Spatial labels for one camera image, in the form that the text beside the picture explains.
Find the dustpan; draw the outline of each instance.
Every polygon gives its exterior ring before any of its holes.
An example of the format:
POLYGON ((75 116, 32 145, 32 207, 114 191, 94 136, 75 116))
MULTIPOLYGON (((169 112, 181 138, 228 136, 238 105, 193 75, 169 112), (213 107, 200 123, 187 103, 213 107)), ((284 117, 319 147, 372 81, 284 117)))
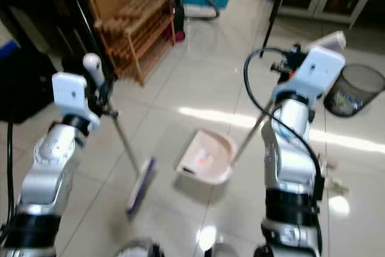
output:
POLYGON ((228 136, 199 128, 175 167, 175 171, 200 182, 219 185, 233 172, 237 147, 228 136))

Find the tile floor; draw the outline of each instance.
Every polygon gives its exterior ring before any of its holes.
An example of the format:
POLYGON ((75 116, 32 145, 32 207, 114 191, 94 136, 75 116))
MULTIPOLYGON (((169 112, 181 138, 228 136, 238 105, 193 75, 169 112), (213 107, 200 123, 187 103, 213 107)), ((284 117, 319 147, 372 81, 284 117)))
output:
MULTIPOLYGON (((258 115, 245 94, 241 68, 246 55, 262 43, 265 7, 263 0, 230 0, 216 21, 187 21, 186 40, 164 57, 144 88, 128 80, 116 84, 114 98, 126 133, 140 159, 156 156, 157 174, 140 211, 129 221, 125 204, 133 172, 112 123, 103 119, 100 129, 88 138, 85 151, 75 156, 80 166, 57 238, 58 256, 113 256, 128 240, 150 236, 162 244, 167 257, 199 257, 203 253, 196 235, 208 225, 216 226, 240 257, 253 256, 256 245, 263 243, 259 228, 265 210, 260 135, 255 136, 224 186, 214 188, 177 176, 173 164, 194 128, 224 132, 240 143, 249 125, 200 119, 182 114, 181 108, 258 115)), ((270 45, 287 48, 340 28, 281 17, 270 45)), ((365 63, 385 73, 383 34, 360 27, 346 34, 347 61, 365 63)), ((262 102, 267 101, 277 81, 269 72, 273 60, 278 59, 266 54, 251 67, 252 86, 262 102)), ((323 256, 384 255, 384 101, 382 94, 353 119, 337 119, 318 105, 313 130, 326 132, 327 142, 312 140, 312 145, 339 161, 338 169, 330 174, 350 189, 346 197, 350 213, 344 217, 329 209, 328 197, 333 195, 324 195, 323 256), (341 137, 351 139, 343 143, 341 137)), ((57 118, 58 111, 50 105, 15 127, 15 194, 32 163, 34 143, 46 132, 49 120, 57 118)), ((0 218, 4 220, 4 123, 0 125, 0 150, 0 218)))

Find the black stand pole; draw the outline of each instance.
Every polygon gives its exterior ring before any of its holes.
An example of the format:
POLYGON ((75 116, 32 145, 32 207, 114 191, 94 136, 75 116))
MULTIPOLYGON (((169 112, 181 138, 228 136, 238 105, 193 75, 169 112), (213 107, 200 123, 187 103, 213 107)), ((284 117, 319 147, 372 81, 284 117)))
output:
MULTIPOLYGON (((263 41, 263 48, 266 47, 267 42, 269 41, 271 30, 273 29, 274 22, 276 21, 276 17, 278 14, 279 6, 281 5, 282 0, 274 0, 273 9, 271 10, 270 19, 269 19, 269 27, 266 32, 265 40, 263 41)), ((260 58, 263 57, 263 51, 259 55, 260 58)))

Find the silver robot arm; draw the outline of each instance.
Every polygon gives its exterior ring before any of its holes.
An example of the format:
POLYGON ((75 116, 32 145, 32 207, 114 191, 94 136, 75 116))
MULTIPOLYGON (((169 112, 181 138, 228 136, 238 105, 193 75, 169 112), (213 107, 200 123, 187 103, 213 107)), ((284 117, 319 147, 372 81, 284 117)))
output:
MULTIPOLYGON (((86 55, 84 66, 94 55, 86 55)), ((92 78, 105 82, 101 69, 92 71, 92 78)), ((103 105, 93 103, 85 95, 87 82, 83 76, 56 73, 52 77, 55 104, 63 120, 54 123, 34 148, 34 162, 20 191, 16 213, 7 230, 7 239, 0 249, 1 257, 54 257, 55 237, 72 190, 77 164, 72 158, 76 146, 85 145, 86 136, 97 129, 103 105)))
MULTIPOLYGON (((273 90, 272 115, 308 142, 316 99, 334 82, 344 64, 340 54, 312 48, 295 74, 273 90)), ((293 133, 272 118, 264 124, 262 137, 266 216, 261 228, 266 244, 257 248, 254 257, 319 257, 322 236, 316 201, 322 199, 322 192, 321 197, 315 196, 319 164, 293 133)))

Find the trash bin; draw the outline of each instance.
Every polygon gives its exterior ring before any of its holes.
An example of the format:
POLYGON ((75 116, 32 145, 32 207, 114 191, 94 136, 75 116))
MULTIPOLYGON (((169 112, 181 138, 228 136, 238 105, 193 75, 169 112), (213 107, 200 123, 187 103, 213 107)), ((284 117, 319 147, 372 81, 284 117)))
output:
POLYGON ((338 117, 351 117, 385 89, 384 76, 368 66, 345 66, 324 99, 326 109, 338 117))

